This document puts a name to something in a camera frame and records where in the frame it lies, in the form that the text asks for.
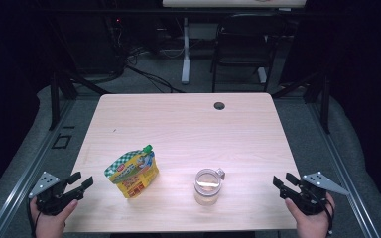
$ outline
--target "hand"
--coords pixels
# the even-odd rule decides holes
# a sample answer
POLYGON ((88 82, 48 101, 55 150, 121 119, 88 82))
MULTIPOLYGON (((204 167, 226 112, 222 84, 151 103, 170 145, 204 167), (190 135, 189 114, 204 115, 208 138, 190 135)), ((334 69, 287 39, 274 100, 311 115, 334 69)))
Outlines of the hand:
MULTIPOLYGON (((335 202, 329 193, 326 193, 326 199, 332 204, 333 208, 335 208, 335 202)), ((292 213, 293 217, 296 219, 297 233, 300 238, 326 237, 329 223, 325 211, 318 215, 306 216, 291 199, 286 198, 285 202, 290 213, 292 213)), ((329 211, 330 215, 332 215, 332 208, 329 204, 326 205, 326 209, 329 211)))
POLYGON ((30 201, 30 210, 33 222, 36 223, 36 237, 38 238, 60 238, 64 234, 64 222, 67 218, 73 213, 78 205, 77 200, 73 200, 67 207, 64 208, 61 213, 56 216, 49 216, 43 213, 40 214, 40 211, 37 209, 36 205, 37 198, 34 197, 30 201))

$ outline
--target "yellow snack bag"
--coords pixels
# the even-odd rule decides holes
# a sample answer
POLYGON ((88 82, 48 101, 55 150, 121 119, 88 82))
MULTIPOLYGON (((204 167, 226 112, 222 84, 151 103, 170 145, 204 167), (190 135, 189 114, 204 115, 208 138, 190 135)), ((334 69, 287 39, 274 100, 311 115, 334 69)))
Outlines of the yellow snack bag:
POLYGON ((153 147, 148 145, 142 151, 128 152, 104 171, 126 198, 141 194, 159 173, 152 150, 153 147))

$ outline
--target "glass jar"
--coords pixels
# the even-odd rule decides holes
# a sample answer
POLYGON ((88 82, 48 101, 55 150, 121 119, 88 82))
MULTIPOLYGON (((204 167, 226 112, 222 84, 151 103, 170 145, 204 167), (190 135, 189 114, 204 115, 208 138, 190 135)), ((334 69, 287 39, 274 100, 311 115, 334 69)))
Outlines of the glass jar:
POLYGON ((194 199, 200 205, 213 205, 218 200, 221 182, 225 172, 222 169, 203 169, 196 174, 194 180, 194 199))

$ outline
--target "wooden table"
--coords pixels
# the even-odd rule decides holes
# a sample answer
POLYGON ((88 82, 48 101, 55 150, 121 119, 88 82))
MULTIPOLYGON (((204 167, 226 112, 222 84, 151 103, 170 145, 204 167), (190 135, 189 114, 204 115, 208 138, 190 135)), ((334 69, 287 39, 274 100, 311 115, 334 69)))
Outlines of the wooden table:
POLYGON ((117 94, 101 97, 73 172, 94 178, 65 232, 196 232, 295 229, 273 176, 298 175, 266 93, 117 94), (225 105, 214 108, 215 102, 225 105), (126 199, 104 170, 151 144, 160 173, 126 199), (218 202, 193 197, 196 173, 222 168, 218 202))

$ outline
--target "office chair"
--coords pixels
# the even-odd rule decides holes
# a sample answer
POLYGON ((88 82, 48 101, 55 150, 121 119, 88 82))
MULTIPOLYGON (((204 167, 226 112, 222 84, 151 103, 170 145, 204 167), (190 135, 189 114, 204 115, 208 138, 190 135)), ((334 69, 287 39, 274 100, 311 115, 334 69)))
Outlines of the office chair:
POLYGON ((254 73, 259 67, 268 68, 264 85, 264 92, 266 92, 277 45, 286 26, 286 20, 275 14, 234 14, 225 17, 219 23, 216 32, 211 63, 212 92, 215 92, 216 84, 228 83, 217 81, 218 65, 254 67, 254 73))

